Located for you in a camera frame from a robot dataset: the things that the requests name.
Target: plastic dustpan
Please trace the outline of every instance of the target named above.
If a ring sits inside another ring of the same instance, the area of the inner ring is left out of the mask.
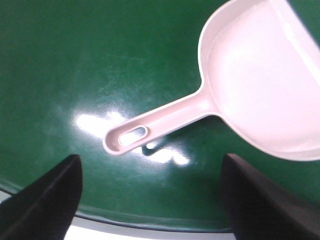
[[[279,158],[320,159],[320,51],[285,0],[231,0],[204,25],[191,95],[111,129],[124,154],[209,115]]]

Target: dustpan handle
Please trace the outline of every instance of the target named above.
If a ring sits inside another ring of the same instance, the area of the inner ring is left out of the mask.
[[[103,146],[108,153],[121,155],[211,115],[212,111],[210,98],[197,91],[112,128],[103,139]]]

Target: handle hole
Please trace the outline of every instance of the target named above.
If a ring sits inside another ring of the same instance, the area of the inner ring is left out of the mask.
[[[138,126],[119,137],[119,143],[123,146],[131,145],[147,135],[147,128],[145,126]]]

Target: white dustpan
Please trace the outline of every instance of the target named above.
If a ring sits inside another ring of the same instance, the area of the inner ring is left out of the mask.
[[[320,159],[320,50],[285,0],[224,4],[202,29],[198,62],[197,92],[114,127],[105,150],[121,155],[216,115],[270,155]]]

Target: green surface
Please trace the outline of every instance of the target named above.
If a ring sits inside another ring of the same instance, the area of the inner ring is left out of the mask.
[[[223,155],[236,153],[320,206],[320,161],[264,154],[218,117],[163,137],[154,149],[123,156],[103,149],[101,134],[119,115],[131,118],[198,89],[198,38],[224,2],[2,0],[0,187],[17,192],[67,155],[80,154],[79,215],[223,232],[229,224],[219,175]]]
[[[288,2],[320,46],[320,0],[288,0]]]

